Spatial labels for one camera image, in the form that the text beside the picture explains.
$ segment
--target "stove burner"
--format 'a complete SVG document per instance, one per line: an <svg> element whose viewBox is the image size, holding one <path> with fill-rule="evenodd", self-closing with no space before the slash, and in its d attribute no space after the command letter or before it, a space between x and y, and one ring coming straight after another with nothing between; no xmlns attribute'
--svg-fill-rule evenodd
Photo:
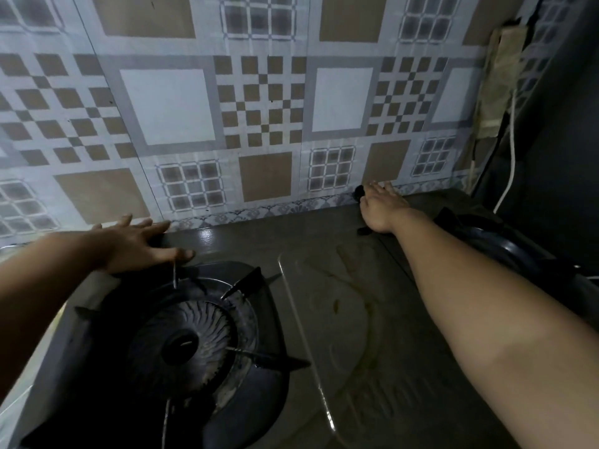
<svg viewBox="0 0 599 449"><path fill-rule="evenodd" d="M139 394L162 399L198 392L225 364L235 331L230 317L212 302L168 306L133 337L129 382Z"/></svg>

